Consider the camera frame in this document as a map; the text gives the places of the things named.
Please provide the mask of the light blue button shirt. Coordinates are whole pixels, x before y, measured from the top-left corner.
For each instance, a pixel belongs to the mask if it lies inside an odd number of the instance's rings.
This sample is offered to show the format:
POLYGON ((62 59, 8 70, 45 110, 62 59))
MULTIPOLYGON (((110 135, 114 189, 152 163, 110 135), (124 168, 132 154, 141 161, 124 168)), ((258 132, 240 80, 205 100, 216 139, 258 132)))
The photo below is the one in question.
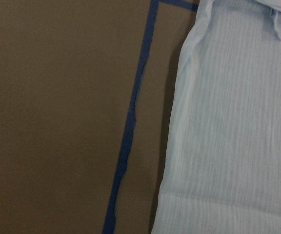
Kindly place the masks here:
POLYGON ((152 233, 281 234, 281 0, 200 1, 152 233))

